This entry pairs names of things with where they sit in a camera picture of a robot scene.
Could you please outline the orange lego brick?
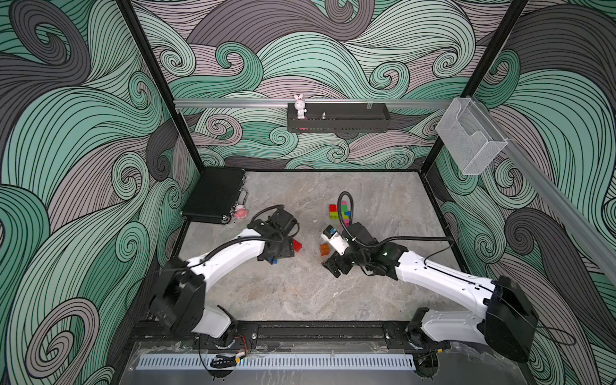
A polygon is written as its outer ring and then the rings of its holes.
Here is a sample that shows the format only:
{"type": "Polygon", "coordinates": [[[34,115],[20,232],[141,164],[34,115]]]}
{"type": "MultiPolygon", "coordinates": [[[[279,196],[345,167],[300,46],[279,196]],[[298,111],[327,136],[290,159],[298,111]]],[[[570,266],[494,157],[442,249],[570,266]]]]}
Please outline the orange lego brick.
{"type": "Polygon", "coordinates": [[[330,255],[330,246],[327,243],[323,243],[319,246],[320,255],[322,257],[330,255]]]}

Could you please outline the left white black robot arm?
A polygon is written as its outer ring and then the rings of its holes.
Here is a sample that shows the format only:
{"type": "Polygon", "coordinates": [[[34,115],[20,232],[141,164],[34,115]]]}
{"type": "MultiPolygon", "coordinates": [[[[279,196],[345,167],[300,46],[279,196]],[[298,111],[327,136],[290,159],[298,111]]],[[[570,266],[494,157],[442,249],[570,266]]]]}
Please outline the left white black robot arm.
{"type": "Polygon", "coordinates": [[[283,205],[253,217],[237,237],[187,261],[174,258],[160,271],[149,303],[150,313],[172,335],[206,336],[220,347],[234,343],[238,321],[221,306],[206,305],[208,291],[250,260],[275,263],[295,256],[298,220],[283,205]]]}

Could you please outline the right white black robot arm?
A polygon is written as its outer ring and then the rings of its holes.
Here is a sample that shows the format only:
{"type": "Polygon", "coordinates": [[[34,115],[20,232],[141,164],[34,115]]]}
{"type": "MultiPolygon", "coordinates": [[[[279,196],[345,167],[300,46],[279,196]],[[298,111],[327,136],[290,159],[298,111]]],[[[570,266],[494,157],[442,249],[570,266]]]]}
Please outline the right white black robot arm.
{"type": "Polygon", "coordinates": [[[323,266],[335,277],[359,267],[367,277],[414,284],[463,306],[463,311],[418,311],[408,331],[413,343],[480,344],[517,363],[529,361],[537,336],[562,347],[577,343],[571,334],[564,341],[551,336],[553,328],[540,325],[531,301],[511,278],[478,277],[443,266],[403,246],[404,236],[377,240],[353,220],[354,201],[347,191],[330,210],[340,227],[322,232],[334,250],[323,266]]]}

